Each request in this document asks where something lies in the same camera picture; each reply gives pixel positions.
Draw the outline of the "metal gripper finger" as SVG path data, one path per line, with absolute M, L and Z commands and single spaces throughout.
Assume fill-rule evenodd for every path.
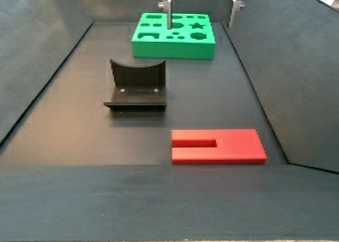
M 157 7 L 166 14 L 166 29 L 172 29 L 172 0 L 160 0 L 157 2 Z
M 228 27 L 233 26 L 236 13 L 245 7 L 245 2 L 242 0 L 230 0 L 230 14 L 228 20 Z

